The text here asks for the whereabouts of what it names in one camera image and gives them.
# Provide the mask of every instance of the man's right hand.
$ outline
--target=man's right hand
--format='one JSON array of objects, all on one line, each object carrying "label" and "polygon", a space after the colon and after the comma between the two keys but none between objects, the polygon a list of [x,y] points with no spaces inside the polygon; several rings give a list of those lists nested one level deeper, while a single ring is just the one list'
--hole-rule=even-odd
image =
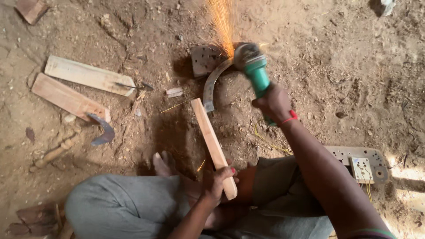
[{"label": "man's right hand", "polygon": [[267,93],[263,97],[252,101],[252,106],[259,108],[263,114],[269,116],[278,125],[292,118],[289,113],[291,103],[288,92],[274,83],[270,83]]}]

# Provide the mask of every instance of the metal plate with holes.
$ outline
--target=metal plate with holes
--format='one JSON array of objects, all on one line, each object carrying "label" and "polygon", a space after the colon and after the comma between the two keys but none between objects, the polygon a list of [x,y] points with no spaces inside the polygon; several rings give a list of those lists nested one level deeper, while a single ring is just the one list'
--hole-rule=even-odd
[{"label": "metal plate with holes", "polygon": [[369,159],[352,157],[351,169],[353,170],[356,182],[367,184],[375,183]]},{"label": "metal plate with holes", "polygon": [[211,73],[218,65],[227,60],[223,50],[215,45],[195,46],[190,49],[194,77]]},{"label": "metal plate with holes", "polygon": [[374,148],[364,147],[344,147],[344,146],[325,146],[331,154],[345,166],[351,166],[350,159],[367,158],[372,170],[374,182],[377,184],[388,183],[387,162],[383,154]]}]

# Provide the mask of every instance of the red wristband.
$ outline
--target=red wristband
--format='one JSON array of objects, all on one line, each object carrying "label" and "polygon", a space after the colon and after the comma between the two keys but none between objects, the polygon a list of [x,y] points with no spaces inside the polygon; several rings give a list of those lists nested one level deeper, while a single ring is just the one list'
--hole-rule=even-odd
[{"label": "red wristband", "polygon": [[287,119],[287,120],[283,121],[283,122],[282,122],[282,124],[284,124],[285,122],[288,122],[288,121],[290,121],[290,120],[297,120],[297,119],[298,119],[298,116],[297,116],[297,114],[295,113],[295,111],[290,110],[290,111],[289,111],[289,113],[291,114],[292,118],[289,118],[289,119]]}]

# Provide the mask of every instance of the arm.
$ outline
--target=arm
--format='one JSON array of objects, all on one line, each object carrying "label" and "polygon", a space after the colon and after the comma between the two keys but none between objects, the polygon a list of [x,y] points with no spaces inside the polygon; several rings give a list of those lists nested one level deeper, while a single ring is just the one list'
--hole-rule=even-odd
[{"label": "arm", "polygon": [[318,142],[298,121],[291,118],[288,94],[271,85],[267,94],[252,102],[282,129],[294,151],[304,181],[322,205],[338,237],[359,229],[389,231],[368,197],[344,165]]},{"label": "arm", "polygon": [[217,172],[204,171],[203,193],[195,205],[184,216],[168,239],[198,239],[208,216],[220,204],[223,180],[235,174],[235,169],[224,167]]}]

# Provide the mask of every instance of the sawdust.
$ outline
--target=sawdust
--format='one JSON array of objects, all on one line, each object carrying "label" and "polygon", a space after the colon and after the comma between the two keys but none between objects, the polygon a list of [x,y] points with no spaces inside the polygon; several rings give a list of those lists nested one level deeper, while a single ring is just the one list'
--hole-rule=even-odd
[{"label": "sawdust", "polygon": [[[208,19],[198,7],[203,2],[47,3],[52,8],[35,26],[16,13],[13,0],[0,4],[0,230],[17,220],[16,210],[63,200],[89,176],[148,174],[151,156],[164,149],[174,154],[182,173],[199,179],[196,170],[206,149],[190,106],[160,112],[202,94],[205,80],[193,79],[188,51],[210,43],[203,40],[213,31],[203,24]],[[365,1],[238,2],[241,41],[262,43],[271,80],[288,89],[313,135],[327,145],[372,147],[385,154],[391,182],[372,185],[371,195],[399,239],[425,235],[423,214],[405,205],[413,195],[405,191],[425,192],[424,8],[419,1],[397,3],[393,15],[378,18]],[[156,90],[140,99],[138,117],[132,112],[138,93],[127,98],[63,82],[111,110],[114,141],[92,147],[98,126],[80,119],[63,123],[63,110],[30,92],[50,54],[128,75],[136,85],[144,81]],[[167,99],[165,90],[179,86],[187,95]],[[211,123],[237,169],[259,156],[286,155],[255,136],[261,114],[250,105],[254,93],[243,76],[225,72],[214,98]],[[340,119],[337,112],[347,116]],[[34,131],[34,144],[27,127]],[[289,148],[278,129],[258,130],[272,144]],[[81,139],[67,153],[28,172],[34,160],[76,131]]]}]

